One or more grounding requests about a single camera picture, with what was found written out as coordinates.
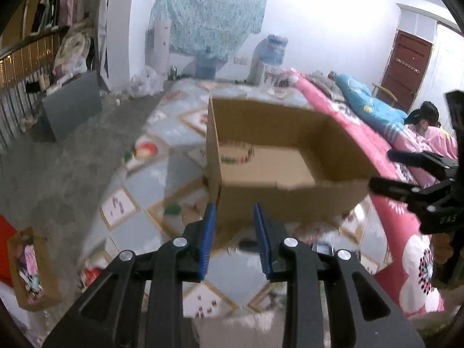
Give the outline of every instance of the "hanging clothes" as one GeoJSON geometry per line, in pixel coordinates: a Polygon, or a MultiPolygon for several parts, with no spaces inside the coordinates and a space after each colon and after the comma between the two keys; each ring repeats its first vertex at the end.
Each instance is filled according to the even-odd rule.
{"type": "Polygon", "coordinates": [[[57,25],[60,0],[39,0],[31,33],[39,33],[57,25]]]}
{"type": "Polygon", "coordinates": [[[60,0],[60,26],[72,26],[84,19],[84,0],[60,0]]]}
{"type": "Polygon", "coordinates": [[[227,61],[250,34],[259,34],[267,0],[155,0],[149,30],[168,20],[171,48],[184,54],[210,56],[227,61]]]}

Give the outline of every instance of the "plastic bag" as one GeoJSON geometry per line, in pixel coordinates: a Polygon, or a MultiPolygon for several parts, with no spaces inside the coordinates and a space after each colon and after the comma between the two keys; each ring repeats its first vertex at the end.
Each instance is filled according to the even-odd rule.
{"type": "Polygon", "coordinates": [[[53,73],[56,76],[65,74],[81,74],[87,71],[85,60],[89,54],[90,38],[83,33],[76,33],[71,37],[65,38],[55,58],[53,73]],[[57,74],[57,67],[60,67],[60,75],[57,74]]]}
{"type": "Polygon", "coordinates": [[[133,76],[125,91],[132,98],[154,95],[163,91],[164,80],[156,71],[148,65],[133,76]]]}

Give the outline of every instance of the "white flower pattern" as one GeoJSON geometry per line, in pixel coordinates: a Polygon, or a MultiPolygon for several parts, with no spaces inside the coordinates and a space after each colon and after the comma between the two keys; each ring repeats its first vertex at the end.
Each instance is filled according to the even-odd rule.
{"type": "Polygon", "coordinates": [[[432,287],[433,256],[428,236],[409,238],[403,251],[403,268],[409,275],[400,291],[403,311],[414,314],[424,306],[427,312],[437,311],[440,294],[432,287]]]}
{"type": "Polygon", "coordinates": [[[345,117],[352,123],[360,126],[363,124],[363,121],[356,115],[351,108],[349,108],[345,103],[342,102],[331,102],[332,109],[334,111],[341,112],[345,117]]]}
{"type": "Polygon", "coordinates": [[[404,164],[399,162],[393,162],[393,164],[395,165],[396,174],[400,177],[402,182],[417,184],[411,172],[404,164]]]}
{"type": "Polygon", "coordinates": [[[389,200],[388,206],[393,209],[398,215],[402,216],[406,213],[406,204],[395,200],[389,200]]]}

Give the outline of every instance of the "bed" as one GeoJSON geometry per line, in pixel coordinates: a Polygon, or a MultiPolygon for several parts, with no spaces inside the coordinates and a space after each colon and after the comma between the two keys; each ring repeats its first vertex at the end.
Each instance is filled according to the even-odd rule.
{"type": "MultiPolygon", "coordinates": [[[[419,135],[416,126],[404,124],[407,117],[404,111],[374,98],[367,86],[356,78],[340,74],[335,75],[334,80],[351,109],[391,147],[415,153],[428,151],[453,160],[458,159],[456,139],[445,130],[430,126],[423,135],[419,135]]],[[[436,179],[423,169],[409,167],[409,170],[421,187],[436,183],[436,179]]]]}
{"type": "MultiPolygon", "coordinates": [[[[93,222],[92,241],[84,244],[81,258],[95,255],[97,246],[107,258],[126,249],[137,254],[157,250],[180,235],[186,224],[202,217],[207,203],[205,133],[211,96],[258,99],[327,113],[359,143],[382,176],[414,182],[407,168],[386,159],[387,142],[344,103],[332,102],[302,75],[290,75],[293,87],[289,88],[192,79],[176,82],[147,119],[108,185],[93,222]]],[[[416,217],[402,203],[366,197],[344,217],[338,230],[308,231],[299,224],[287,228],[306,242],[320,240],[335,249],[359,250],[361,263],[408,316],[442,308],[430,282],[433,259],[428,237],[419,234],[416,217]]],[[[259,255],[247,247],[252,236],[249,228],[216,243],[206,280],[183,285],[184,316],[243,316],[284,305],[285,284],[268,283],[259,255]]]]}

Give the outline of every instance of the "cardboard box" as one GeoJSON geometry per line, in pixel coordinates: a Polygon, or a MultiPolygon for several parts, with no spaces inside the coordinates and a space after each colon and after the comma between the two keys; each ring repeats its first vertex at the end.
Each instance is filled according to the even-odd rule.
{"type": "Polygon", "coordinates": [[[206,156],[217,227],[229,232],[251,224],[257,202],[272,220],[331,222],[378,175],[332,117],[245,99],[210,99],[206,156]]]}
{"type": "Polygon", "coordinates": [[[48,309],[62,302],[63,299],[58,289],[57,276],[53,270],[50,256],[48,255],[46,238],[37,235],[32,228],[27,228],[18,232],[8,240],[8,259],[10,262],[13,289],[20,308],[28,311],[39,311],[48,309]],[[44,294],[44,296],[35,303],[29,303],[27,301],[25,282],[19,276],[19,267],[16,261],[17,247],[29,238],[33,238],[39,280],[44,294]]]}

